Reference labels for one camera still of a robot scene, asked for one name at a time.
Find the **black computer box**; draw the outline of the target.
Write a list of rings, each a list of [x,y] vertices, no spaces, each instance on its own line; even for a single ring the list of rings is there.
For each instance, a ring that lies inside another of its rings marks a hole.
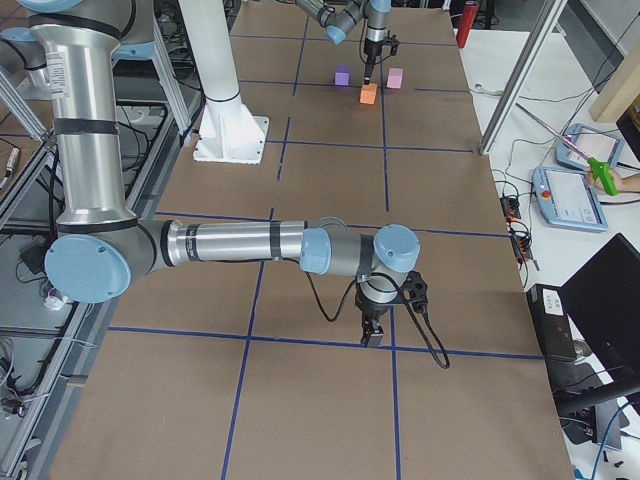
[[[526,296],[542,355],[546,359],[573,363],[577,355],[559,288],[535,284]]]

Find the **brown paper table cover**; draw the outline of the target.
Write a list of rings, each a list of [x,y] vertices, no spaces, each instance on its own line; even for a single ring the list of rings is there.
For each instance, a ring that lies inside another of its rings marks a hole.
[[[271,124],[256,166],[183,150],[161,219],[335,216],[419,236],[439,368],[403,309],[360,345],[347,280],[292,263],[196,263],[121,298],[52,479],[569,479],[491,167],[446,14],[397,9],[401,89],[362,73],[298,9],[246,4],[232,44],[244,101]]]

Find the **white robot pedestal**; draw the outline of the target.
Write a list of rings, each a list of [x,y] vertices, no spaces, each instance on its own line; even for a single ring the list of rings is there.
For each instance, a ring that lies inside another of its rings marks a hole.
[[[205,106],[194,159],[255,165],[261,162],[269,126],[244,104],[221,1],[179,3]]]

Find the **far teach pendant tablet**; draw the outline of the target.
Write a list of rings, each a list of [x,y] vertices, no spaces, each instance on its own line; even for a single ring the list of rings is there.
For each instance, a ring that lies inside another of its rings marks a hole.
[[[580,123],[571,125],[565,137],[586,154],[600,162],[607,162],[610,167],[617,165],[625,146],[625,141],[616,135]],[[583,157],[562,142],[556,145],[555,157],[559,165],[567,168],[585,170],[588,166]]]

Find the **orange foam block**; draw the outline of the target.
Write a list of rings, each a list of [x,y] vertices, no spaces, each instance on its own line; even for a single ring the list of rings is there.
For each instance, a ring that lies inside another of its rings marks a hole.
[[[377,84],[363,84],[360,90],[359,102],[363,105],[374,105],[377,97]]]

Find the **red cylinder tube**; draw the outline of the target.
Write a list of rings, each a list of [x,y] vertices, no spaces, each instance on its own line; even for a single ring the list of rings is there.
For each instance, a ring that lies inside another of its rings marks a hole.
[[[456,43],[459,49],[466,46],[469,33],[474,25],[478,11],[477,1],[466,1],[456,33]]]

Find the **black monitor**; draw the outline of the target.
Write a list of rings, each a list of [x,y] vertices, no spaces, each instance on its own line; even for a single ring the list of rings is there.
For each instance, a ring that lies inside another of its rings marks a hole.
[[[601,364],[639,372],[639,251],[614,235],[560,288],[568,316]]]

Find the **near teach pendant tablet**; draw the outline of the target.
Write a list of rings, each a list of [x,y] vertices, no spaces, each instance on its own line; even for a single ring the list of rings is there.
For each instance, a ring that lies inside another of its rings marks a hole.
[[[532,184],[545,221],[557,228],[587,232],[608,230],[597,194],[578,170],[536,167]]]

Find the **aluminium frame post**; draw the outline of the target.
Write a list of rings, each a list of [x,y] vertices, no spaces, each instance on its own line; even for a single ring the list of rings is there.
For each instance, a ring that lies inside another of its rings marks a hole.
[[[488,155],[493,147],[547,37],[552,33],[567,3],[567,0],[548,0],[543,4],[483,134],[479,145],[481,155]]]

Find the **purple foam block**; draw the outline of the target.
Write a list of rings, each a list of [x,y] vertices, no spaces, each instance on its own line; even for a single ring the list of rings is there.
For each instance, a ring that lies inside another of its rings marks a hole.
[[[350,85],[350,67],[348,65],[338,65],[334,72],[334,84],[336,86]]]

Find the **pink foam block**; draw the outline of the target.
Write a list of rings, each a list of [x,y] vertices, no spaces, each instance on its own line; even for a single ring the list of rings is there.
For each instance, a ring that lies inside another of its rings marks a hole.
[[[404,78],[404,70],[402,68],[392,67],[388,70],[386,87],[389,89],[401,89]]]

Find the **teach pendant tablet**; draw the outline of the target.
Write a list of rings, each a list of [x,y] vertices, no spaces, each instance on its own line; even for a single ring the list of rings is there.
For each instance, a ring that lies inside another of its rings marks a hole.
[[[587,232],[608,230],[597,194],[578,170],[536,167],[532,184],[545,221],[557,228]]]
[[[571,125],[565,137],[586,154],[600,162],[607,162],[610,167],[617,165],[625,146],[625,141],[616,135],[580,123]],[[555,157],[559,165],[567,168],[585,170],[588,166],[583,157],[562,142],[556,145]]]

